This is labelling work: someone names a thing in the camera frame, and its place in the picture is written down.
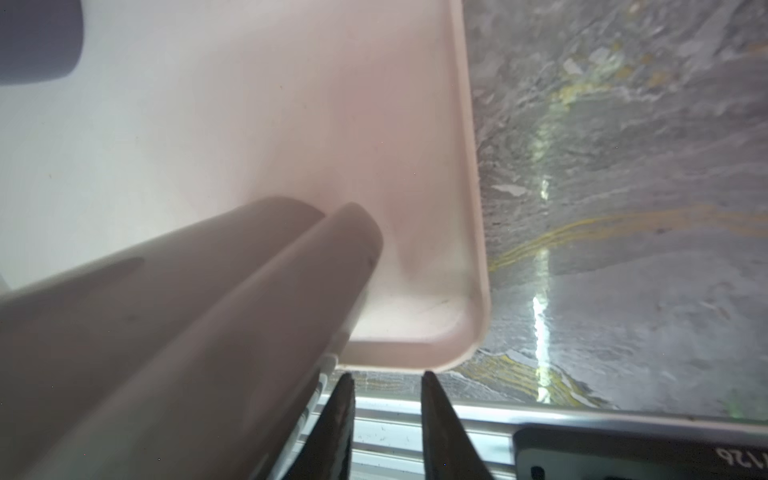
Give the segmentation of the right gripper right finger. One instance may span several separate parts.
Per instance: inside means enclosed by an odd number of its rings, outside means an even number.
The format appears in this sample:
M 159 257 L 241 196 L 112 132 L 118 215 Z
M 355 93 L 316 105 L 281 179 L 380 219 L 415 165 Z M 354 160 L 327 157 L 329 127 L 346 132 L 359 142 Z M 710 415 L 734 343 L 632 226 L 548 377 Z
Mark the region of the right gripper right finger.
M 421 379 L 421 419 L 426 479 L 493 478 L 432 371 Z

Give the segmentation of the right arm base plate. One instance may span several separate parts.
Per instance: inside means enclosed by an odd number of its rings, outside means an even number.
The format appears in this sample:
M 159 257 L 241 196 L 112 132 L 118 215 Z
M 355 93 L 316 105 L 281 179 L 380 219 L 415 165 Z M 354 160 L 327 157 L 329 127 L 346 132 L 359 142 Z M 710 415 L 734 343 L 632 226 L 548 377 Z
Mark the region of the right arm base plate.
M 513 435 L 519 479 L 765 479 L 765 446 L 585 428 L 528 426 Z

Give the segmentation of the grey mug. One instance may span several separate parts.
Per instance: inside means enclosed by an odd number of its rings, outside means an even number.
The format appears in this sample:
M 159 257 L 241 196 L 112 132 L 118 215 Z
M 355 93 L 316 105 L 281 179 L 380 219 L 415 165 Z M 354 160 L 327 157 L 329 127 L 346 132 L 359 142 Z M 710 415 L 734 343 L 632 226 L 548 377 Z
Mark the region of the grey mug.
M 269 197 L 1 297 L 5 479 L 272 479 L 383 251 Z

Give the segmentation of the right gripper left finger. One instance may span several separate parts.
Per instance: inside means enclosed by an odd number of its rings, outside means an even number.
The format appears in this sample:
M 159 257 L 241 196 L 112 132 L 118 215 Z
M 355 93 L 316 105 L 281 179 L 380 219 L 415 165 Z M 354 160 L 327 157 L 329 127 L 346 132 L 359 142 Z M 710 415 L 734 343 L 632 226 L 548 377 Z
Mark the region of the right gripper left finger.
M 352 374 L 345 373 L 283 478 L 349 479 L 355 413 L 355 383 Z

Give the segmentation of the lavender white mug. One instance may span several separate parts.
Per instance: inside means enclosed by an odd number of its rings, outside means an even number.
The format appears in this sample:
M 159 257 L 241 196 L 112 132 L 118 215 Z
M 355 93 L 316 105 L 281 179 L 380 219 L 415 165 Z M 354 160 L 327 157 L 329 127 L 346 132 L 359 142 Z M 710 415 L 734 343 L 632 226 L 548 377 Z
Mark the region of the lavender white mug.
M 80 0 L 1 1 L 1 84 L 55 80 L 77 66 L 84 43 Z

